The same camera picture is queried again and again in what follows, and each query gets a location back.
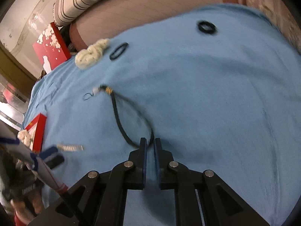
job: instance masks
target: blue bed sheet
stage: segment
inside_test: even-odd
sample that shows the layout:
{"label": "blue bed sheet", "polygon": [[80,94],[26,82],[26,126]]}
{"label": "blue bed sheet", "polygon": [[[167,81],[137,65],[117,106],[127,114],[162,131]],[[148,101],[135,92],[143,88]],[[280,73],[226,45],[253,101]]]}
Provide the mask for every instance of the blue bed sheet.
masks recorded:
{"label": "blue bed sheet", "polygon": [[[204,34],[197,22],[217,28]],[[109,54],[124,43],[117,60]],[[214,170],[270,225],[282,225],[301,195],[301,59],[259,11],[219,4],[125,31],[111,40],[95,66],[74,57],[36,83],[24,119],[47,115],[43,149],[65,152],[55,174],[68,186],[90,170],[111,170],[132,151],[118,130],[110,97],[85,93],[108,85],[150,117],[164,149],[188,168]],[[118,102],[121,122],[135,142],[149,139],[143,121]],[[175,225],[172,191],[156,185],[153,150],[147,183],[129,191],[124,225]],[[43,191],[46,205],[57,196]]]}

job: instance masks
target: beige mattress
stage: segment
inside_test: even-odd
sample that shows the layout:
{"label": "beige mattress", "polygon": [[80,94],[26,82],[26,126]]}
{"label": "beige mattress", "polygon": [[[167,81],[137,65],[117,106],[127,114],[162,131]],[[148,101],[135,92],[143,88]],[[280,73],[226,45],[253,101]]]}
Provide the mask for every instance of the beige mattress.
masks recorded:
{"label": "beige mattress", "polygon": [[281,0],[101,0],[71,24],[70,38],[79,51],[100,38],[112,38],[129,28],[213,3],[239,3],[260,9],[301,51],[301,30]]}

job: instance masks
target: blue tablecloth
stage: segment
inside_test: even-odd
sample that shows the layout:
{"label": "blue tablecloth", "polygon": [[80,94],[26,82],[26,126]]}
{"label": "blue tablecloth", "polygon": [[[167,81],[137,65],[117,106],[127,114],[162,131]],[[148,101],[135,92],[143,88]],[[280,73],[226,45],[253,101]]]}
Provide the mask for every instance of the blue tablecloth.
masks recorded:
{"label": "blue tablecloth", "polygon": [[[206,20],[214,35],[198,30]],[[117,60],[109,54],[121,43]],[[24,125],[47,115],[43,148],[79,144],[55,170],[68,186],[90,170],[105,172],[132,150],[118,130],[110,97],[85,93],[106,84],[135,101],[175,160],[214,170],[270,225],[281,225],[301,195],[301,59],[259,11],[240,5],[206,6],[125,31],[95,66],[74,57],[36,83]],[[136,142],[149,138],[143,121],[118,103],[121,122]],[[129,191],[124,225],[175,225],[173,191],[155,182],[153,150],[147,184]],[[57,196],[43,191],[46,205]]]}

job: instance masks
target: blue cloth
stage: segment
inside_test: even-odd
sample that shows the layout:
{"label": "blue cloth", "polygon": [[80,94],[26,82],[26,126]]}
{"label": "blue cloth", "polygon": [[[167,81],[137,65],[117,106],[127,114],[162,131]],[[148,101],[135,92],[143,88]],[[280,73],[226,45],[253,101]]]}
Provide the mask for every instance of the blue cloth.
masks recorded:
{"label": "blue cloth", "polygon": [[[217,28],[204,34],[197,22]],[[117,60],[109,54],[128,49]],[[40,80],[24,124],[47,115],[43,149],[78,144],[65,152],[55,174],[68,186],[90,170],[100,173],[127,160],[132,150],[115,122],[110,97],[99,85],[141,106],[155,136],[175,160],[197,171],[214,170],[270,225],[281,225],[301,195],[301,59],[259,11],[220,4],[125,31],[95,66],[80,70],[74,57]],[[118,102],[120,118],[135,142],[149,138],[143,121]],[[129,191],[124,225],[175,225],[172,191],[159,191],[153,149],[147,183]],[[49,188],[44,200],[57,198]]]}

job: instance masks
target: open red box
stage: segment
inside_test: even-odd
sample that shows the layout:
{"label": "open red box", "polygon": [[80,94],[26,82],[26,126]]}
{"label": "open red box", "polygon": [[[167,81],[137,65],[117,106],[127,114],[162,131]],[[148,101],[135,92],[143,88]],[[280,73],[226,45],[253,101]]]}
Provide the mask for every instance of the open red box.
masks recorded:
{"label": "open red box", "polygon": [[29,148],[35,153],[41,152],[45,124],[46,116],[40,113],[25,127],[32,136]]}

